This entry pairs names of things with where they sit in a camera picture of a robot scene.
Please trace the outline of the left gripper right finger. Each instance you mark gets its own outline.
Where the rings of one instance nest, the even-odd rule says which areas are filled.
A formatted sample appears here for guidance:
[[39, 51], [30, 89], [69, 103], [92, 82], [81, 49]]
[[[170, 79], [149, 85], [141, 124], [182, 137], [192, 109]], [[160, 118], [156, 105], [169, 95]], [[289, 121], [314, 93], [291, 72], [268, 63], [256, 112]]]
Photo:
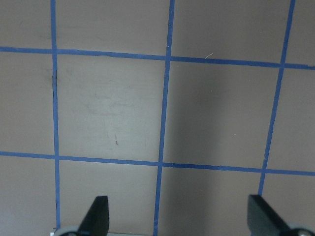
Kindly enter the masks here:
[[295, 231], [260, 195], [249, 195], [247, 225], [253, 236], [294, 236]]

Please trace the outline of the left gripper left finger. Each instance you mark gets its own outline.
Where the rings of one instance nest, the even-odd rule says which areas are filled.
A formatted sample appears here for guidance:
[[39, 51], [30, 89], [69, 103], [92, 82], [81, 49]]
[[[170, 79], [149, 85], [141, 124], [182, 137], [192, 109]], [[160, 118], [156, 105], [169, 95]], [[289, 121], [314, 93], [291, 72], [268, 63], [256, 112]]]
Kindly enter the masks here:
[[79, 225], [79, 236], [106, 236], [109, 231], [109, 204], [107, 196], [97, 196]]

